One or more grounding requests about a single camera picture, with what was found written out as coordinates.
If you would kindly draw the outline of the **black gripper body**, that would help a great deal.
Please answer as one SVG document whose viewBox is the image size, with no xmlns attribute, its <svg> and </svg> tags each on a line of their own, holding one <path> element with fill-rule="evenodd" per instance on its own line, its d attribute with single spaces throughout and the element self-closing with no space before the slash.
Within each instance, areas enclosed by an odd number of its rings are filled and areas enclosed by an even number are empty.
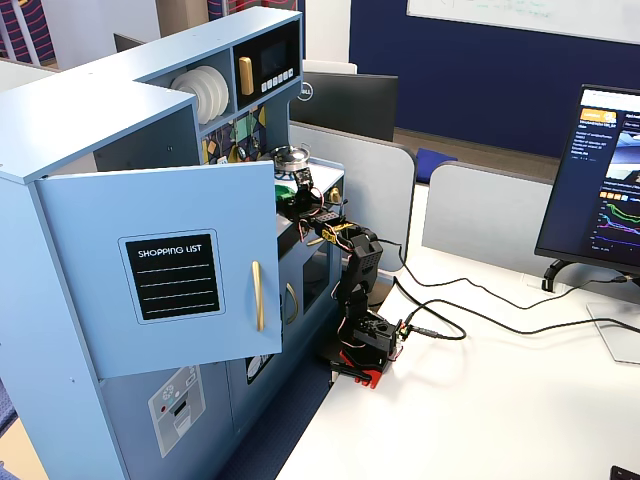
<svg viewBox="0 0 640 480">
<path fill-rule="evenodd" d="M 311 191 L 310 200 L 298 200 L 300 205 L 300 220 L 313 217 L 324 208 L 324 196 L 322 193 Z"/>
</svg>

